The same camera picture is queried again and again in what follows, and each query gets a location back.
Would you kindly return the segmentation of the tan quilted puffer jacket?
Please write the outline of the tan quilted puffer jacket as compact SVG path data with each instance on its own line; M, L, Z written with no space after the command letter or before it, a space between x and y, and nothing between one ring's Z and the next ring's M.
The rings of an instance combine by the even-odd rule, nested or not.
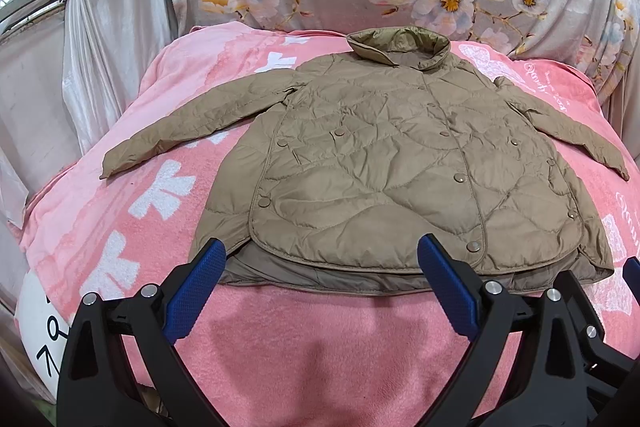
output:
M241 121L192 247L219 239L222 281L298 291L425 291L416 247L516 293L570 270L614 272L603 223L564 142L628 178L620 150L416 26L351 34L349 51L221 84L109 150L104 178Z

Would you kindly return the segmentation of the white cat face cushion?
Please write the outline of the white cat face cushion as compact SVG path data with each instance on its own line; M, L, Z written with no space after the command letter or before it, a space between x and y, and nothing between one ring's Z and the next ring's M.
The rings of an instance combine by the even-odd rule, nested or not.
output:
M15 320L27 358L56 401L58 380L70 326L46 296L34 271L24 277Z

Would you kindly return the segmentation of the silver satin curtain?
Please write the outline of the silver satin curtain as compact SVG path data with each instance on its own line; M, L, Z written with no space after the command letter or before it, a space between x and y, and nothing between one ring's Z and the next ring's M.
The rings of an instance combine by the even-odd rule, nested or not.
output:
M1 22L5 306L15 305L27 271L14 233L28 204L122 117L174 33L167 0L36 0Z

